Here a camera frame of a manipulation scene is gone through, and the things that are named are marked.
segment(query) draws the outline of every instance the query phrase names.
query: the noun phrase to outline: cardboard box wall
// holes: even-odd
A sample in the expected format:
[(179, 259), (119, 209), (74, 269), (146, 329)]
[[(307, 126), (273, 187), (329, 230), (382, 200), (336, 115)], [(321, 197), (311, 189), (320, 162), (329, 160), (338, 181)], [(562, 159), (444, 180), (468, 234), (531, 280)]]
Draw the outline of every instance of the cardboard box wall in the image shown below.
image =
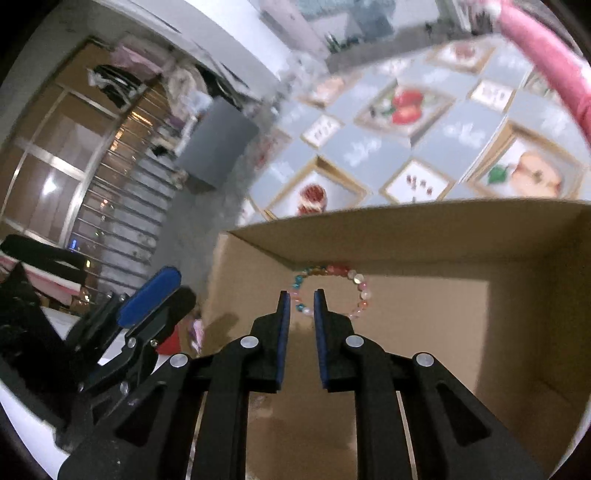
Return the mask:
[[(306, 266), (363, 273), (356, 333), (390, 353), (431, 352), (550, 473), (591, 392), (591, 206), (445, 202), (338, 212), (220, 236), (203, 311), (204, 353), (247, 335)], [(352, 282), (311, 277), (349, 312)], [(292, 307), (285, 380), (251, 396), (247, 471), (259, 480), (356, 478), (354, 397), (320, 385), (313, 319)]]

